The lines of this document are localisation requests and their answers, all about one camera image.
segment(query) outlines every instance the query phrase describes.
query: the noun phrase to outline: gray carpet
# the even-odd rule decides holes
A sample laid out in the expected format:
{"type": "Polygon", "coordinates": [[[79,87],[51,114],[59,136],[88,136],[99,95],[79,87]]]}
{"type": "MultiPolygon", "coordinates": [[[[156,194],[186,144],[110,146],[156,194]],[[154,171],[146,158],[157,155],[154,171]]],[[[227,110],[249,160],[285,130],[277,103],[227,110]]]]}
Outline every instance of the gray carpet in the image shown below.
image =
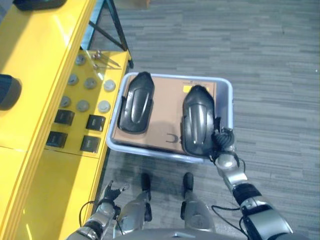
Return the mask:
{"type": "MultiPolygon", "coordinates": [[[[135,67],[159,74],[222,77],[234,90],[236,147],[247,175],[292,228],[319,239],[319,1],[152,0],[147,10],[119,10],[135,67]]],[[[99,25],[116,36],[108,11],[99,25]]],[[[99,33],[92,49],[118,50],[99,33]]],[[[208,205],[232,207],[214,166],[111,151],[104,183],[130,183],[117,203],[140,192],[152,175],[152,222],[146,228],[183,227],[185,172],[208,205]]],[[[237,224],[239,212],[222,212],[237,224]]],[[[212,214],[218,233],[245,239],[212,214]]]]}

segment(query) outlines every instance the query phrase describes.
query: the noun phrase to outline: black button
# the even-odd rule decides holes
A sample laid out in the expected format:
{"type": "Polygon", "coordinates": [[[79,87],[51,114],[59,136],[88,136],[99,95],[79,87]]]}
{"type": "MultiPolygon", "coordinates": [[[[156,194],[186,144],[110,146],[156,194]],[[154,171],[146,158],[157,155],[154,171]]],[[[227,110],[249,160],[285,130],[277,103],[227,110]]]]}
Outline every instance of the black button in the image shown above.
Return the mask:
{"type": "Polygon", "coordinates": [[[71,125],[74,116],[75,113],[73,111],[59,109],[55,116],[54,122],[57,124],[71,125]]]}
{"type": "Polygon", "coordinates": [[[100,144],[100,138],[95,136],[84,136],[81,144],[81,151],[97,153],[100,144]]]}
{"type": "Polygon", "coordinates": [[[58,131],[51,131],[46,141],[47,146],[56,147],[56,148],[63,148],[66,143],[68,134],[64,132],[58,131]]]}
{"type": "Polygon", "coordinates": [[[104,116],[90,115],[86,128],[102,132],[104,129],[106,118],[104,116]]]}

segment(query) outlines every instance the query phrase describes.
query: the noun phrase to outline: yellow table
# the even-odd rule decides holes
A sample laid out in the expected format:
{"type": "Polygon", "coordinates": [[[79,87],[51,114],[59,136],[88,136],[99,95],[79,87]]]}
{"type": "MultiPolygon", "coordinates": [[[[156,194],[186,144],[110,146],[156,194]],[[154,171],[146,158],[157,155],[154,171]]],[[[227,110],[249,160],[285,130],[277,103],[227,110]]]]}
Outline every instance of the yellow table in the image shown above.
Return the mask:
{"type": "Polygon", "coordinates": [[[0,239],[15,236],[95,2],[28,12],[12,6],[0,25],[0,73],[22,82],[15,106],[0,111],[0,239]]]}
{"type": "MultiPolygon", "coordinates": [[[[67,85],[63,95],[71,100],[67,107],[60,110],[71,111],[74,117],[71,125],[54,122],[51,131],[67,134],[63,147],[45,146],[31,184],[30,192],[22,210],[16,240],[64,240],[79,227],[79,211],[87,201],[95,200],[102,167],[107,151],[106,135],[113,108],[116,102],[120,82],[125,73],[129,53],[105,52],[116,61],[120,69],[93,69],[90,55],[93,52],[80,51],[85,56],[85,64],[75,65],[71,73],[77,76],[75,85],[67,85]],[[84,87],[88,78],[96,81],[93,89],[84,87]],[[112,80],[114,89],[106,91],[104,83],[112,80]],[[81,112],[77,103],[85,100],[89,109],[81,112]],[[108,112],[97,108],[101,101],[110,103],[108,112]],[[90,115],[105,118],[103,128],[87,128],[90,115]],[[81,151],[84,136],[100,139],[96,152],[81,151]]],[[[82,211],[82,222],[92,212],[92,205],[82,211]]]]}

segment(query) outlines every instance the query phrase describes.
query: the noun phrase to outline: round metal button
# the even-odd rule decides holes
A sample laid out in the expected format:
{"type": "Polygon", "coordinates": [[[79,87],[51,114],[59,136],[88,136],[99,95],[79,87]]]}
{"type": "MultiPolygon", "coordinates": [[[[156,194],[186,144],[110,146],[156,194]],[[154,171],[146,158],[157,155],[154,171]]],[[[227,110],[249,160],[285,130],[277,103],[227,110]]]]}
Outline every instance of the round metal button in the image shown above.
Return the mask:
{"type": "Polygon", "coordinates": [[[89,77],[84,82],[86,89],[94,89],[97,86],[97,81],[93,77],[89,77]]]}
{"type": "Polygon", "coordinates": [[[76,85],[77,83],[79,82],[79,78],[77,77],[77,75],[75,75],[74,73],[72,73],[70,76],[69,76],[69,79],[68,79],[68,85],[76,85]]]}
{"type": "Polygon", "coordinates": [[[116,88],[116,84],[114,81],[112,81],[111,79],[107,80],[104,82],[103,84],[103,88],[105,91],[107,92],[112,92],[113,90],[115,90],[116,88]]]}
{"type": "Polygon", "coordinates": [[[76,59],[75,59],[76,65],[80,66],[80,65],[85,64],[85,62],[86,62],[86,58],[84,55],[79,54],[78,56],[76,56],[76,59]]]}
{"type": "Polygon", "coordinates": [[[76,104],[76,109],[79,112],[85,112],[89,109],[90,105],[86,100],[80,100],[78,101],[78,103],[76,104]]]}
{"type": "Polygon", "coordinates": [[[68,96],[63,96],[60,101],[60,108],[66,108],[69,107],[71,104],[71,99],[68,96]]]}
{"type": "Polygon", "coordinates": [[[111,105],[108,101],[103,100],[103,101],[99,102],[98,110],[100,113],[105,114],[105,113],[109,112],[110,109],[111,109],[111,105]]]}

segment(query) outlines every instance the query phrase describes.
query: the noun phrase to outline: black metal leg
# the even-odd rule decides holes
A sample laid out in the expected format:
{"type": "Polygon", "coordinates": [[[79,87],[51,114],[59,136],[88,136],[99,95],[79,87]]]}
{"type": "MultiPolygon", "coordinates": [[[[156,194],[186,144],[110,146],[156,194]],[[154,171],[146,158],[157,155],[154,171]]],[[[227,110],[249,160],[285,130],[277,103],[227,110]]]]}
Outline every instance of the black metal leg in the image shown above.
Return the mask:
{"type": "MultiPolygon", "coordinates": [[[[122,30],[122,26],[121,26],[121,23],[120,23],[120,20],[119,20],[119,16],[118,16],[118,13],[117,13],[117,9],[116,9],[114,0],[105,0],[105,2],[106,2],[107,7],[109,9],[109,12],[110,12],[110,15],[112,17],[115,29],[116,29],[116,31],[118,33],[119,39],[121,41],[122,49],[124,49],[125,51],[128,50],[128,52],[129,52],[129,54],[131,56],[131,53],[130,53],[130,50],[129,50],[129,47],[128,47],[128,44],[127,44],[127,41],[126,41],[126,37],[125,37],[124,31],[122,30]]],[[[132,59],[129,60],[129,66],[130,66],[130,68],[134,67],[134,62],[132,61],[132,59]]]]}
{"type": "Polygon", "coordinates": [[[101,33],[104,37],[109,39],[111,42],[113,42],[115,45],[117,45],[119,48],[121,48],[123,51],[127,51],[127,49],[122,46],[117,40],[115,40],[110,34],[108,34],[106,31],[104,31],[101,27],[99,27],[97,24],[94,24],[92,21],[89,21],[89,25],[93,27],[94,30],[101,33]]]}

